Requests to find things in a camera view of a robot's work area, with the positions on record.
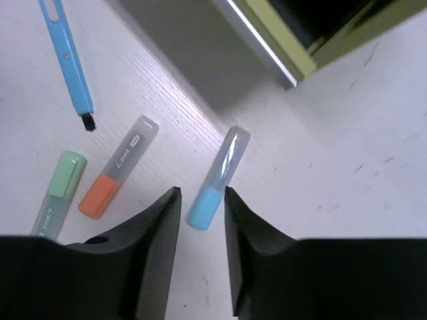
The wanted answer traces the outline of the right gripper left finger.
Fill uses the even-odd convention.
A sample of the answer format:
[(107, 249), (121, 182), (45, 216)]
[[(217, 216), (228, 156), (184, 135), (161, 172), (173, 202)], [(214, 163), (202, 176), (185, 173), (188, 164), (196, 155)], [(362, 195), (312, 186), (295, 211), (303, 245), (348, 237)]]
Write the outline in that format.
[(2, 319), (163, 319), (181, 217), (172, 187), (84, 243), (1, 238)]

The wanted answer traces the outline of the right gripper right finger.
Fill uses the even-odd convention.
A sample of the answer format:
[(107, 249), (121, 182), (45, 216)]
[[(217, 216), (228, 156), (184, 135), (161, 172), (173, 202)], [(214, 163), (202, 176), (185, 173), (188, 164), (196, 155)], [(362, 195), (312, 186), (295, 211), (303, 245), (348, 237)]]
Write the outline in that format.
[(238, 319), (425, 319), (426, 240), (293, 239), (226, 188)]

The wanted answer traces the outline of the orange cap lead case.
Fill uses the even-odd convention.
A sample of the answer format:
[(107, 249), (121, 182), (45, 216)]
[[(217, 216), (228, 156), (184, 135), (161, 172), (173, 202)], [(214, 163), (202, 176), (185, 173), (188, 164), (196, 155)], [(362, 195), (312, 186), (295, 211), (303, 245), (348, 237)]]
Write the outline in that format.
[(92, 219), (100, 218), (159, 131), (159, 125), (142, 115), (123, 138), (106, 166), (80, 201), (78, 209)]

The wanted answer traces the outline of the blue cap lead case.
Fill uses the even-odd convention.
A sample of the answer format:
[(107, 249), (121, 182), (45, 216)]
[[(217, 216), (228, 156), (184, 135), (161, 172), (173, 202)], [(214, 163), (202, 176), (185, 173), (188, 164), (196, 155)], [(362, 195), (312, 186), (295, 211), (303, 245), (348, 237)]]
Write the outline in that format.
[(228, 131), (190, 207), (187, 223), (191, 227), (202, 231), (209, 228), (250, 138), (251, 134), (238, 126), (233, 126)]

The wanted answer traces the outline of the green metal drawer box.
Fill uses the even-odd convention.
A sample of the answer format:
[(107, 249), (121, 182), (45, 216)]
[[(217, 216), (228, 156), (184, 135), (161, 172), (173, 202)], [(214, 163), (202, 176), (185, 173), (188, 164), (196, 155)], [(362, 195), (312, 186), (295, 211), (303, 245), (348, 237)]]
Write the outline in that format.
[(214, 1), (286, 89), (426, 9), (425, 1)]

